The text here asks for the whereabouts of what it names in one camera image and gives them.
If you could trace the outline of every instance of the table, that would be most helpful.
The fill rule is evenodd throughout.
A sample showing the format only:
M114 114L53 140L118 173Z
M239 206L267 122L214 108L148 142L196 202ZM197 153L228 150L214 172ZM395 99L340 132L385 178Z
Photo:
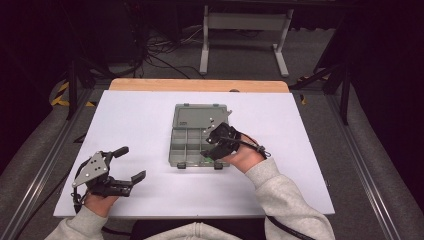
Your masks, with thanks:
M242 92L228 92L235 88ZM54 215L75 214L69 196L71 184L76 169L88 156L128 146L128 154L112 161L110 176L127 180L141 170L146 170L147 176L133 188L130 197L115 204L111 217L263 216L252 183L234 166L181 170L169 165L174 107L186 102L226 104L233 110L230 124L260 139L280 171L298 184L305 200L324 214L334 213L293 96L284 82L115 79L110 90L103 93Z

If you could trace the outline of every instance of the person's left hand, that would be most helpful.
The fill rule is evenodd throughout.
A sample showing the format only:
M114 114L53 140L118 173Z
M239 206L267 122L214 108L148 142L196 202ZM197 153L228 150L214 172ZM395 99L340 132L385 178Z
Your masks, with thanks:
M102 197L87 193L84 206L100 217L106 218L113 204L118 200L118 196Z

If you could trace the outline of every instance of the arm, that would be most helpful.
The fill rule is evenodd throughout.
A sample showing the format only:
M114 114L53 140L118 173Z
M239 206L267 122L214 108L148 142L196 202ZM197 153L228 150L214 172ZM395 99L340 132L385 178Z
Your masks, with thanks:
M103 198L88 194L80 212L73 219L62 220L46 239L103 239L100 231L117 199L116 196Z
M242 136L243 141L250 141ZM311 208L296 184L282 175L274 159L264 160L255 150L240 145L236 154L223 158L237 167L255 185L256 197L267 216L314 239L334 239L328 219ZM298 239L265 219L267 239Z

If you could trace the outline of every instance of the gray sleeve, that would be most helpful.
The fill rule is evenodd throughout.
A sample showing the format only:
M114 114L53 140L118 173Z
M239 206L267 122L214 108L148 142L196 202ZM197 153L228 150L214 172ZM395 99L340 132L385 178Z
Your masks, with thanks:
M311 238L335 239L328 219L305 202L296 184L278 171L273 158L255 165L246 176L255 185L256 197L268 216ZM265 233L267 239L298 239L268 218Z
M100 231L106 222L107 218L97 216L95 213L83 206L81 211L73 219L62 220L56 229L47 236L46 240L103 239Z

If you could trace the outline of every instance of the black strap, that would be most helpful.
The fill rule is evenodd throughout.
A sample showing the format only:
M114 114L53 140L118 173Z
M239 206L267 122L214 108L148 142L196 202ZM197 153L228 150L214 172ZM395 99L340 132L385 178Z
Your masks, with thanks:
M296 231L296 230L294 230L294 229L291 229L291 228L289 228L289 227L287 227L286 225L284 225L284 224L282 224L282 223L280 223L279 221L277 221L277 219L275 219L275 217L273 217L273 216L268 216L267 215L267 218L275 225L275 226L277 226L278 228L280 228L281 230L283 230L283 231L285 231L285 232L287 232L288 234L290 234L290 235L292 235L292 236L295 236L295 237L297 237L297 238L299 238L299 239L302 239L302 240L314 240L313 238L311 238L311 237L309 237L309 236L306 236L306 235L304 235L304 234L302 234L302 233L300 233L300 232L298 232L298 231Z

